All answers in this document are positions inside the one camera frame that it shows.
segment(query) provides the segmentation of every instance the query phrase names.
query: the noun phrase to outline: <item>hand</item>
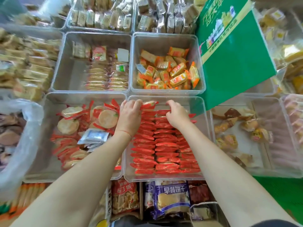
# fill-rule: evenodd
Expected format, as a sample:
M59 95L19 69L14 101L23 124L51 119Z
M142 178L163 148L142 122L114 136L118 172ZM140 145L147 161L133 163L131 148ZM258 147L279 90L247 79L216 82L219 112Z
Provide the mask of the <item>hand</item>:
M179 130L180 126L184 126L185 123L190 122L187 111L180 103L169 100L166 104L168 104L172 110L172 112L166 113L166 118L174 128Z
M141 99L137 101L123 101L120 107L120 116L117 123L116 131L123 131L133 137L141 124L140 107L143 104Z

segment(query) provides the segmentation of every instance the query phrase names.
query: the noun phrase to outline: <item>yellow stripe on sign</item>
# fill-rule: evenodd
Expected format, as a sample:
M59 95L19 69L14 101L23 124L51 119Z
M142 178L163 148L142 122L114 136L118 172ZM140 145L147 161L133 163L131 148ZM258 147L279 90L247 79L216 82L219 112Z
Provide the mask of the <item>yellow stripe on sign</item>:
M214 42L214 45L201 57L202 64L204 64L208 58L217 50L217 48L223 43L223 41L231 34L231 32L237 27L237 25L246 17L246 15L252 9L252 2L248 0L237 16L229 23L222 35Z

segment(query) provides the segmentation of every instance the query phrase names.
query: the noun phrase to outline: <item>person's right arm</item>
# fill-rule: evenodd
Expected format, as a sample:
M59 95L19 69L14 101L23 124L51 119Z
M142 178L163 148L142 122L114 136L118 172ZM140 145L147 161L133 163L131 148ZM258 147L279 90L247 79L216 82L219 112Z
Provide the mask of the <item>person's right arm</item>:
M169 123L185 137L232 227L249 227L271 219L298 225L248 172L191 123L184 107L172 100L168 104L172 109L166 114Z

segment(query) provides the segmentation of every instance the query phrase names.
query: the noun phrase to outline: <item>forearm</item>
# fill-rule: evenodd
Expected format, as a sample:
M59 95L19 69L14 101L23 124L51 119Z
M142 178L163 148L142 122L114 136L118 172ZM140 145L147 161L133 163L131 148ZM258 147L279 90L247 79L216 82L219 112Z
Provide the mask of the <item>forearm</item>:
M13 225L88 226L115 165L130 140L129 134L116 132L105 144L51 184Z
M292 221L271 195L193 124L180 128L231 226L268 219Z

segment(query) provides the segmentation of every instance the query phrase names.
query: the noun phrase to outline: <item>person's left arm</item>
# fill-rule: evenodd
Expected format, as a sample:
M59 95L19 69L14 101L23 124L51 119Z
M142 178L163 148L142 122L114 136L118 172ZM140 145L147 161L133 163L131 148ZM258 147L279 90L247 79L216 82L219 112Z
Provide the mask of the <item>person's left arm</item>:
M141 104L124 101L115 134L52 183L11 226L87 227L119 157L140 126Z

